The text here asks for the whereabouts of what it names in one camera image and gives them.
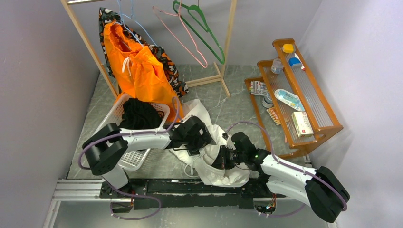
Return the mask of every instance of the orange bag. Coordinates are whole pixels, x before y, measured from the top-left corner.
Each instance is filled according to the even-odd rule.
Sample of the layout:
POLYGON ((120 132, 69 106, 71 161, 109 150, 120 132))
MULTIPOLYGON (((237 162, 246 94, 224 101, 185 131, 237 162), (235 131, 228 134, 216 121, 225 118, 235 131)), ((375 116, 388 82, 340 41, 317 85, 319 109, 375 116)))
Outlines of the orange bag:
MULTIPOLYGON (((111 69, 122 92, 144 102, 166 104, 170 108, 169 121, 175 117, 172 98, 176 93, 166 79, 163 65, 151 53, 148 46, 128 39, 121 25, 109 23, 104 29, 105 51, 111 69)), ((183 118, 179 104, 179 116, 183 118)))

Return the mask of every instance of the marble tile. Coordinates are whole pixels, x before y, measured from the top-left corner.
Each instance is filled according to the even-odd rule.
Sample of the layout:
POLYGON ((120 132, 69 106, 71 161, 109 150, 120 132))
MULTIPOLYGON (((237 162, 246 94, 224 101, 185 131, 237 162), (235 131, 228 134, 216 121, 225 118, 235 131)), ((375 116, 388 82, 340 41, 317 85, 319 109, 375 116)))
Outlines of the marble tile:
MULTIPOLYGON (((213 76, 216 71, 213 66, 203 68, 197 65, 178 65, 181 79, 185 81, 195 80, 207 76, 213 76)), ((253 111, 249 93, 245 87, 244 79, 260 75, 257 66, 227 66, 225 82, 231 93, 227 97, 220 82, 190 88, 190 92, 181 98, 182 102, 193 99, 200 99, 209 111, 213 124, 219 125, 224 130, 233 123, 241 120, 249 120, 257 123, 256 115, 253 111)), ((268 133, 271 136, 276 154, 290 153, 288 144, 284 143, 285 135, 281 126, 276 126, 266 109, 260 105, 263 97, 256 96, 259 111, 268 133)), ((82 143, 85 142, 101 123, 105 115, 113 105, 114 98, 109 92, 105 80, 100 77, 88 108, 86 121, 83 126, 76 153, 68 174, 70 179, 98 179, 91 171, 81 170, 77 165, 78 153, 82 143)), ((230 133, 243 131, 251 141, 259 148, 265 148, 263 137, 259 128, 253 125, 241 123, 235 126, 230 133)), ((303 165, 303 158, 291 159, 299 165, 303 165)), ((141 168, 135 172, 128 172, 132 178, 188 178, 183 169, 185 164, 179 161, 173 154, 166 150, 152 150, 145 159, 141 168)))

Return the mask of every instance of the white laundry basket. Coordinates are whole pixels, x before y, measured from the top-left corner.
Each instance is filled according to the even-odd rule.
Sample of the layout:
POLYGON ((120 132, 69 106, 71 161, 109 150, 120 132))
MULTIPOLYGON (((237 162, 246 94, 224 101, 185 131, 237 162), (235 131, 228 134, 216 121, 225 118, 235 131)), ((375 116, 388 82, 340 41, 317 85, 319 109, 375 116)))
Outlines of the white laundry basket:
MULTIPOLYGON (((123 114, 123 104, 132 98, 129 94, 123 94, 119 100, 114 104, 108 114, 105 116, 104 120, 98 126, 94 133, 97 133, 101 128, 105 127, 105 125, 110 123, 116 123, 119 125, 122 121, 123 114)), ((163 125, 168 118, 169 115, 169 107, 166 104, 158 104, 158 103, 150 103, 153 108, 157 111, 162 111, 164 113, 163 120, 159 126, 160 130, 163 130, 163 125)), ((140 168, 143 164, 145 158, 147 157, 150 149, 142 150, 142 151, 126 151, 122 158, 119 161, 119 165, 123 167, 125 170, 135 171, 140 168)))

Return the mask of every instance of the clothes rack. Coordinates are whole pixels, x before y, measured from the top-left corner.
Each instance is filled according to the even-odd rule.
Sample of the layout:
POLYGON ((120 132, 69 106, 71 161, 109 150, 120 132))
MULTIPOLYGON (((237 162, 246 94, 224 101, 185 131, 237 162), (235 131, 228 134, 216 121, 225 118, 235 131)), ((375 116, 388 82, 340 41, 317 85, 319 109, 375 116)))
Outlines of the clothes rack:
MULTIPOLYGON (((100 61, 98 55, 96 54, 94 47, 92 46, 91 42, 89 41, 88 36, 86 35, 83 27, 81 26, 81 23, 79 22, 75 12, 71 8, 71 5, 83 4, 83 3, 89 3, 89 2, 97 2, 97 1, 106 1, 106 0, 72 0, 72 1, 60 0, 60 1, 63 5, 64 9, 66 10, 68 16, 70 17, 71 21, 73 22, 74 26, 76 27, 78 33, 80 34, 81 38, 83 39, 84 44, 86 45, 88 51, 90 52, 92 58, 94 59, 94 61, 96 63, 96 66, 98 67, 98 69, 101 72, 102 76, 104 77, 105 81, 108 83, 109 89, 111 90, 113 95, 115 97, 117 97, 118 89, 114 88, 112 81, 110 80, 110 78, 108 76, 108 73, 105 71, 104 67, 102 66, 103 64, 100 61)), ((230 92, 224 81, 224 75, 225 75, 225 67, 227 65, 227 59, 228 59, 228 51, 230 49, 231 33, 232 33, 232 26, 234 24, 236 5, 237 5, 237 0, 231 0, 227 37, 225 39, 225 45, 224 45, 225 62, 224 62, 224 64, 222 64, 221 70, 219 69, 217 63, 213 62, 214 68, 217 71, 217 75, 188 81, 188 82, 186 82, 188 87, 201 86, 201 85, 209 84, 209 83, 213 83, 213 82, 221 82, 222 86, 224 87, 225 93, 227 94, 228 97, 230 96, 230 92)))

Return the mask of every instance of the white wall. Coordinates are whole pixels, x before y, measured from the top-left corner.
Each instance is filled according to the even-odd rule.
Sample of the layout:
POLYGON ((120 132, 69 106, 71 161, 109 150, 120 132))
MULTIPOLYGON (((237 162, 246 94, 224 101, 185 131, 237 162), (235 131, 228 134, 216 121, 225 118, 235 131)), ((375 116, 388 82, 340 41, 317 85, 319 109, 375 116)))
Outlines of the white wall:
POLYGON ((0 227, 42 227, 97 70, 57 0, 0 3, 0 227))
MULTIPOLYGON (((155 5, 162 10, 174 13, 172 0, 134 1, 137 21, 147 29, 158 45, 165 48, 168 55, 176 64, 198 64, 166 30, 152 11, 152 6, 155 5)), ((276 52, 271 44, 273 40, 278 38, 294 38, 296 41, 300 41, 321 1, 239 0, 232 30, 228 63, 256 65, 260 60, 276 56, 276 52)), ((130 0, 123 0, 121 2, 123 12, 130 14, 130 0)), ((184 0, 183 3, 188 5, 197 4, 197 0, 184 0)), ((118 12, 116 0, 76 5, 73 9, 95 47, 98 56, 102 61, 105 61, 99 43, 98 9, 100 6, 118 12)), ((200 0, 200 8, 203 10, 217 40, 224 46, 230 0, 200 0)), ((195 50, 192 41, 178 18, 166 16, 163 13, 160 14, 160 17, 190 50, 195 50)), ((146 36, 133 21, 128 19, 126 21, 131 28, 146 36)), ((209 36, 207 33, 203 32, 201 34, 203 37, 206 37, 209 43, 213 44, 212 39, 207 39, 209 36)), ((216 61, 215 57, 198 40, 197 36, 194 35, 194 38, 197 40, 199 50, 205 55, 208 62, 212 64, 213 61, 216 61)))
POLYGON ((351 194, 339 228, 403 223, 403 3, 324 0, 300 47, 343 131, 312 153, 351 194))

